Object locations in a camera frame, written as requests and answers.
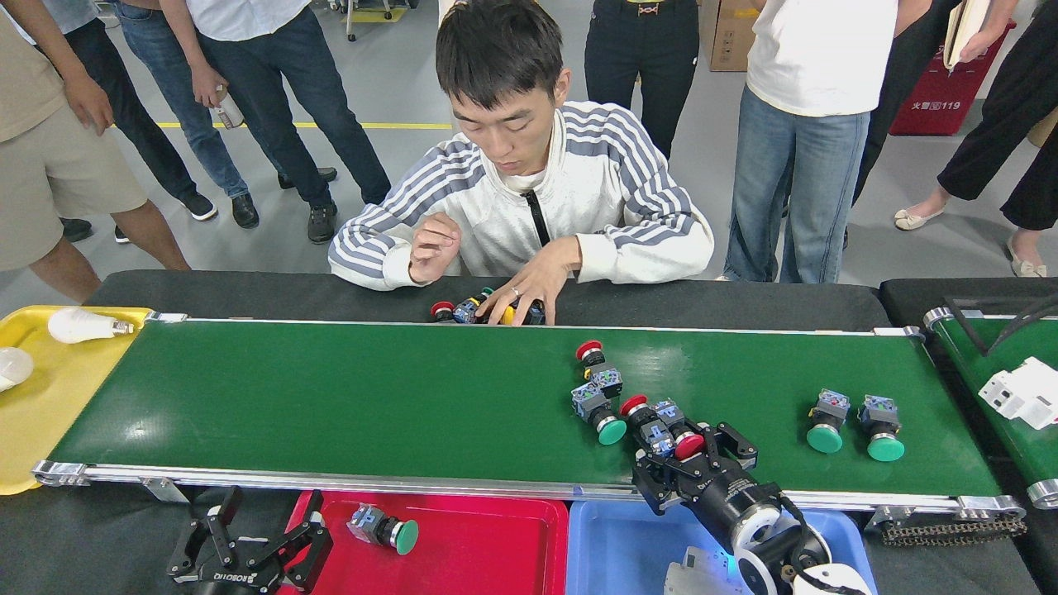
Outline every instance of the jacket sleeve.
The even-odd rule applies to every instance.
[[[700,273],[713,253],[713,232],[639,120],[617,106],[602,127],[624,200],[624,227],[578,234],[580,282],[663,283]]]
[[[478,161],[458,138],[431,149],[382,204],[365,205],[342,226],[327,251],[331,272],[379,291],[417,285],[407,272],[414,229],[426,215],[443,211],[451,193],[473,183]]]

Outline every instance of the blue tray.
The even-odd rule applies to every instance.
[[[804,517],[822,534],[834,561],[856,569],[871,592],[878,593],[863,541],[849,517],[829,510],[805,510]],[[574,502],[569,511],[566,595],[661,595],[669,563],[681,562],[689,545],[728,558],[728,576],[723,578],[732,593],[737,587],[749,593],[734,558],[687,508],[674,506],[657,517],[645,503]]]

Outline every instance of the man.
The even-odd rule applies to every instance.
[[[205,221],[216,216],[217,209],[199,194],[180,154],[140,102],[125,62],[107,37],[103,21],[96,18],[95,4],[90,0],[44,0],[43,4],[89,76],[107,93],[114,123],[135,146],[158,183],[179,200],[195,220]],[[35,42],[24,32],[23,37]],[[66,223],[71,232],[77,226],[84,227],[74,221]],[[120,226],[114,228],[114,239],[118,244],[129,241]]]
[[[111,213],[136,246],[168,269],[187,270],[165,219],[104,136],[113,122],[106,93],[48,11],[39,0],[0,4],[48,56],[0,18],[0,270],[29,266],[78,303],[98,288],[92,266],[62,237],[56,212]]]
[[[365,203],[381,202],[389,179],[346,105],[342,77],[310,3],[161,0],[190,66],[196,98],[216,107],[218,89],[232,93],[254,137],[309,203],[309,240],[326,244],[334,235],[338,206],[294,128],[282,77],[352,173]]]
[[[461,134],[431,149],[380,205],[331,244],[334,274],[371,289],[445,271],[513,275],[480,307],[514,323],[534,300],[554,324],[570,273],[661,283],[700,273],[712,231],[630,111],[567,103],[562,35],[531,0],[455,5],[437,76]]]

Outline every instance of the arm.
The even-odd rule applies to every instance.
[[[1014,8],[1018,5],[1018,0],[991,0],[988,5],[988,18],[981,31],[970,37],[970,40],[959,54],[959,61],[968,62],[985,53],[1003,32],[1006,31],[1006,23],[1014,14]]]
[[[40,0],[0,0],[18,24],[33,37],[62,76],[67,101],[80,123],[95,126],[97,134],[114,123],[107,94],[95,84],[73,53],[62,32]]]
[[[165,20],[169,23],[169,29],[180,42],[180,48],[184,51],[184,58],[187,66],[191,68],[191,87],[195,90],[195,101],[205,107],[217,107],[224,94],[217,88],[226,88],[227,80],[220,75],[205,59],[202,48],[198,42],[198,34],[195,31],[195,21],[187,11],[186,0],[161,0],[162,12],[165,13]]]
[[[923,18],[932,0],[898,0],[896,8],[896,31],[893,37],[899,36],[915,21]]]

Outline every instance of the sneaker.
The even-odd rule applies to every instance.
[[[250,193],[232,198],[232,217],[235,222],[244,230],[252,230],[260,223],[261,219],[257,215],[254,206],[254,199]]]
[[[195,193],[193,196],[181,199],[184,209],[190,211],[191,217],[196,221],[205,221],[206,219],[213,219],[217,216],[217,208],[209,202],[209,199]]]
[[[332,202],[312,206],[309,211],[309,240],[312,244],[327,244],[334,237],[334,216],[338,206]]]
[[[333,167],[316,167],[316,172],[320,172],[320,177],[324,179],[328,184],[333,182],[338,178],[338,169]],[[294,187],[294,182],[290,178],[284,176],[282,174],[276,174],[276,179],[279,180],[279,187],[289,191]]]
[[[89,223],[85,219],[63,219],[59,217],[59,221],[62,222],[62,237],[67,241],[80,241],[92,235],[92,223]]]

